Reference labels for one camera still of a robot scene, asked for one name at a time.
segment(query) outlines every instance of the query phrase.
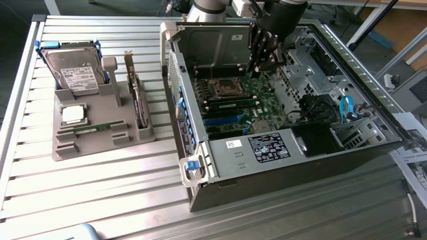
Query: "floor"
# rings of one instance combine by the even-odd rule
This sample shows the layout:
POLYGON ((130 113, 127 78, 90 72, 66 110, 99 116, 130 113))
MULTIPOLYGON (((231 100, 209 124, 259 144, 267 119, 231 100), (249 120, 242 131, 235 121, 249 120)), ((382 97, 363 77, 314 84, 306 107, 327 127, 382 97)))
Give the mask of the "floor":
MULTIPOLYGON (((89 0, 57 0, 62 15, 74 16, 155 16, 161 2, 162 0, 98 0, 95 4, 89 4, 89 0)), ((314 5, 313 9, 306 11, 303 18, 319 19, 327 23, 333 12, 334 10, 329 6, 314 5)), ((231 7, 227 9, 227 13, 237 16, 231 7)), ((10 101, 34 14, 50 14, 45 0, 0 0, 0 123, 7 110, 6 106, 10 101)), ((351 19, 353 16, 346 11, 338 11, 337 23, 331 28, 339 36, 351 19)), ((353 24, 349 28, 342 37, 345 42, 351 38, 358 27, 358 24, 353 24)), ((373 73, 378 72, 397 55, 393 49, 387 49, 369 37, 355 50, 355 54, 373 73)), ((401 75, 401 79, 405 80, 414 72, 413 68, 402 61, 394 67, 391 74, 401 75)))

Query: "hard drive label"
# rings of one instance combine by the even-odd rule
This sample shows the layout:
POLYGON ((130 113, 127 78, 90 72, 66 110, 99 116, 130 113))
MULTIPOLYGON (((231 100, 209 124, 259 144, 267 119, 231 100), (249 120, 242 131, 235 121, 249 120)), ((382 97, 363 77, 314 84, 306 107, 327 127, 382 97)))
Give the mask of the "hard drive label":
POLYGON ((73 92, 94 90, 99 88, 91 66, 65 68, 61 70, 61 72, 73 92))
POLYGON ((291 157, 279 133, 250 137, 249 142, 259 163, 291 157))

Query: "gray plastic holder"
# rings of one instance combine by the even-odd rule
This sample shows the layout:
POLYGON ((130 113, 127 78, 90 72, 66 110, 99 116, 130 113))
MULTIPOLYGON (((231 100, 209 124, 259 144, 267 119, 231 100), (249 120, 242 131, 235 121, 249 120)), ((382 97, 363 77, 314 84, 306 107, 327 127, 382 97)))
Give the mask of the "gray plastic holder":
POLYGON ((74 141, 65 142, 57 145, 57 150, 55 152, 61 156, 75 156, 79 153, 79 148, 77 146, 77 143, 74 141))
POLYGON ((129 131, 121 131, 111 134, 114 145, 126 144, 131 141, 129 131))
POLYGON ((105 57, 102 61, 103 64, 110 64, 109 69, 106 69, 110 74, 110 83, 98 85, 99 93, 74 96, 70 89, 55 91, 53 124, 53 159, 55 161, 150 143, 157 139, 145 83, 141 81, 141 98, 147 128, 139 129, 129 82, 117 82, 115 70, 118 64, 117 59, 113 60, 111 58, 114 57, 105 57), (75 105, 83 105, 85 107, 85 123, 78 122, 63 126, 63 108, 75 105), (118 121, 123 121, 123 123, 113 124, 111 129, 93 128, 94 131, 83 132, 81 130, 78 134, 75 132, 59 133, 70 127, 89 127, 118 121))
POLYGON ((75 100, 74 92, 70 89, 55 90, 55 95, 61 102, 75 100))
POLYGON ((78 140, 78 136, 75 132, 71 131, 71 132, 58 134, 57 139, 59 140, 61 143, 69 143, 78 140))

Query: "green motherboard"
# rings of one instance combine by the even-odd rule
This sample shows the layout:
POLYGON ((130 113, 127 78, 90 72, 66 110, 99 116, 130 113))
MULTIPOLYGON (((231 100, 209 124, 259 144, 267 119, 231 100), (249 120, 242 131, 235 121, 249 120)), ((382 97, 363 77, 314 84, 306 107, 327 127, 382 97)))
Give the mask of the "green motherboard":
POLYGON ((265 75, 197 79, 193 83, 210 139, 278 130, 283 107, 265 75))

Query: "white sticker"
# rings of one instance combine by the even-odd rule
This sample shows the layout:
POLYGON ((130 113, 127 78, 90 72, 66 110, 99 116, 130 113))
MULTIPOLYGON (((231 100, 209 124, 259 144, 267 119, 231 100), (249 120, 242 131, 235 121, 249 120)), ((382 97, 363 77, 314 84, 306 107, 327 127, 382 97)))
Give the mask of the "white sticker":
POLYGON ((242 147, 242 141, 241 140, 227 141, 226 144, 227 144, 227 148, 229 149, 242 147))
POLYGON ((223 108, 234 108, 235 106, 238 106, 238 104, 234 103, 234 104, 221 105, 219 108, 221 109, 223 109, 223 108))
POLYGON ((93 90, 99 88, 97 82, 94 70, 91 66, 65 68, 61 70, 62 75, 66 78, 70 90, 79 92, 85 90, 93 90))
POLYGON ((243 39, 243 35, 233 35, 231 36, 231 41, 239 41, 243 39))
POLYGON ((259 117, 259 115, 257 114, 257 111, 255 111, 255 109, 253 109, 253 113, 254 113, 254 117, 259 117))
POLYGON ((93 128, 89 130, 75 131, 74 134, 81 135, 81 134, 94 133, 97 131, 98 131, 97 128, 93 128))

